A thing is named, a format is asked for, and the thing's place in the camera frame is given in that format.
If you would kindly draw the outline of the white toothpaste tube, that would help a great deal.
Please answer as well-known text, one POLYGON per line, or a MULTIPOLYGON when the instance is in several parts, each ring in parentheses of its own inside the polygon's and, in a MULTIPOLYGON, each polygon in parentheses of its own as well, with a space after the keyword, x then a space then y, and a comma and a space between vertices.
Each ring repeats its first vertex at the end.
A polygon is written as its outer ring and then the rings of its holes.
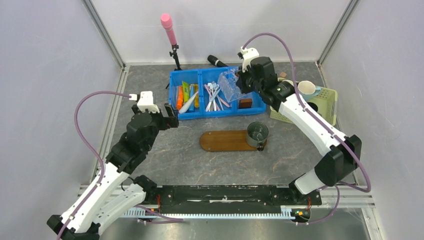
POLYGON ((196 91, 189 99, 188 101, 179 109, 178 113, 179 114, 184 114, 188 111, 188 109, 191 107, 191 105, 193 104, 196 96, 198 95, 198 91, 196 91))

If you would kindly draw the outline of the clear acrylic toothbrush holder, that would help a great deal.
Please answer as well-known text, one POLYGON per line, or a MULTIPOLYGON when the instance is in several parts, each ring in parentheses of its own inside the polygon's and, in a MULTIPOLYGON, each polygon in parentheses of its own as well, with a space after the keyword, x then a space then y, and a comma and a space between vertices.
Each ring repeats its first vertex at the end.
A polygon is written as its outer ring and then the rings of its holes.
POLYGON ((226 71, 219 75, 217 80, 217 84, 219 85, 221 92, 228 102, 253 98, 252 92, 241 93, 240 88, 236 86, 236 82, 239 79, 239 77, 236 76, 237 71, 238 68, 228 68, 226 71))

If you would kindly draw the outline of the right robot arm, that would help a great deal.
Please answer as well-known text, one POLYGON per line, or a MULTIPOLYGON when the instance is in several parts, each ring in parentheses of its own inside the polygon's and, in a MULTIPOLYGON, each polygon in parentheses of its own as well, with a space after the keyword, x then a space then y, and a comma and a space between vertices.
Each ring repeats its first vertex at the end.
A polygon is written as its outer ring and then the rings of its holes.
POLYGON ((257 93, 262 101, 289 118, 315 145, 322 159, 307 173, 289 184, 289 199, 302 204, 309 193, 332 187, 359 167, 361 140, 346 136, 326 122, 301 95, 299 84, 278 80, 269 57, 243 57, 236 82, 242 93, 257 93))

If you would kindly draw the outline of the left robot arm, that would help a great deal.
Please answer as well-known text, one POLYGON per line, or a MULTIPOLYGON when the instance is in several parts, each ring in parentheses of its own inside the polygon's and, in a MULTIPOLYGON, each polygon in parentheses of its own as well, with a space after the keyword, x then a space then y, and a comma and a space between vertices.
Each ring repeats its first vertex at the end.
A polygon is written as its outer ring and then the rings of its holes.
POLYGON ((155 183, 140 176, 125 191, 111 201, 107 199, 147 157, 160 131, 179 125, 177 112, 171 104, 133 105, 134 115, 126 131, 110 149, 93 182, 80 198, 62 215, 52 215, 47 225, 59 240, 98 240, 100 235, 127 210, 157 198, 155 183))

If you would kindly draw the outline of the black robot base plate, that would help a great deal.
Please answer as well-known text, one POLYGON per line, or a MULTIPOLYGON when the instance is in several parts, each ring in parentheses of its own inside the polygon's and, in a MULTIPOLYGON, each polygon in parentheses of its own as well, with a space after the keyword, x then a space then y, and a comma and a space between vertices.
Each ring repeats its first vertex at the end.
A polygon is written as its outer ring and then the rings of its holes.
POLYGON ((321 195, 301 195, 286 185, 162 185, 147 191, 142 205, 161 214, 277 214, 282 206, 320 206, 321 195))

